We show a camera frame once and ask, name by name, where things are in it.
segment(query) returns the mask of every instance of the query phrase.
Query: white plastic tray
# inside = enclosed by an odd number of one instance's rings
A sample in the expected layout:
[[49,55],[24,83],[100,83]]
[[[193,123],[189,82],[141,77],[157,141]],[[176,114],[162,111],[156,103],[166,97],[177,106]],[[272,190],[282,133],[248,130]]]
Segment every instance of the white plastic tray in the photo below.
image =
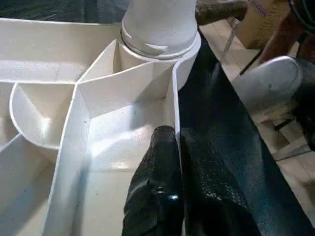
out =
[[157,61],[129,50],[120,24],[0,19],[0,31],[1,234],[120,235],[153,130],[179,131],[200,38]]

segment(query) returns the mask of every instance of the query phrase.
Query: curved divider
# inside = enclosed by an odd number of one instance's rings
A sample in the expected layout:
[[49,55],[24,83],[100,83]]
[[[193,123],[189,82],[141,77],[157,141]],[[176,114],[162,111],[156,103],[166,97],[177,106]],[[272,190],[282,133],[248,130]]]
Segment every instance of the curved divider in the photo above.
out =
[[0,151],[1,235],[41,235],[55,169],[49,158],[21,134]]
[[10,115],[16,129],[31,143],[58,149],[74,85],[15,84]]
[[10,95],[14,83],[0,82],[0,150],[17,134],[9,112]]

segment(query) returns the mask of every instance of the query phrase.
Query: floor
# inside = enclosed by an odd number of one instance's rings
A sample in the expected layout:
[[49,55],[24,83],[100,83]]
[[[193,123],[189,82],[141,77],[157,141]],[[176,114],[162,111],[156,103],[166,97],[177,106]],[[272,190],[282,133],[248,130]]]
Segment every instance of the floor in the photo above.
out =
[[[230,36],[230,25],[226,20],[222,20],[201,26],[200,29],[214,54],[220,60]],[[290,55],[296,54],[297,48],[298,44],[296,43]],[[245,49],[237,37],[233,40],[228,54],[222,61],[223,69],[230,81],[233,81],[239,75],[258,51]],[[279,142],[278,134],[273,133],[273,130],[268,129],[268,127],[259,127],[259,130],[270,151],[274,152],[278,148],[277,145],[281,143]],[[315,152],[279,161],[278,166],[304,212],[315,227]]]

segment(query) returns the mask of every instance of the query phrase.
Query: tray compartment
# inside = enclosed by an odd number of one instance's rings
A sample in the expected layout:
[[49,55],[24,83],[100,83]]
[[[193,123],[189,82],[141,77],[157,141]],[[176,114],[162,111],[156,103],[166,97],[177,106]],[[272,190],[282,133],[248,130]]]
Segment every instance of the tray compartment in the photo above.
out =
[[45,236],[121,233],[128,186],[153,130],[175,125],[172,67],[171,62],[150,62],[78,85]]
[[17,135],[0,152],[0,232],[41,236],[55,166],[41,148]]
[[74,85],[16,84],[10,100],[11,118],[30,142],[58,149]]
[[121,25],[1,19],[0,80],[76,82]]

